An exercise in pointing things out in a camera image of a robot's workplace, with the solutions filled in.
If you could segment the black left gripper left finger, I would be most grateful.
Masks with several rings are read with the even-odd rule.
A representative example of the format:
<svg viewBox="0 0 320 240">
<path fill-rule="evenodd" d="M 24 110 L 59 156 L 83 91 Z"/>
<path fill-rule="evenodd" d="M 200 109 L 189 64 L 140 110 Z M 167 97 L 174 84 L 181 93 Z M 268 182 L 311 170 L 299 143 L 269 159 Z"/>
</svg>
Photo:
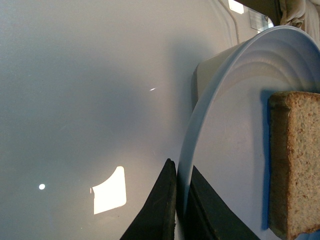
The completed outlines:
<svg viewBox="0 0 320 240">
<path fill-rule="evenodd" d="M 122 240 L 173 240 L 177 199 L 175 162 L 167 159 L 145 204 Z"/>
</svg>

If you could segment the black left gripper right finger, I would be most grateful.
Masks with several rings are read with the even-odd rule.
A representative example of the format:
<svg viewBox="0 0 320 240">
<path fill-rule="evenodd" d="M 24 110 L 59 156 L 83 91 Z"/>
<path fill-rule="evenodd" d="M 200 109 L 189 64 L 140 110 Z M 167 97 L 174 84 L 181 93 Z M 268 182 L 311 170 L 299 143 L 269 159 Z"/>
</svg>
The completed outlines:
<svg viewBox="0 0 320 240">
<path fill-rule="evenodd" d="M 184 222 L 186 240 L 258 240 L 193 167 Z"/>
</svg>

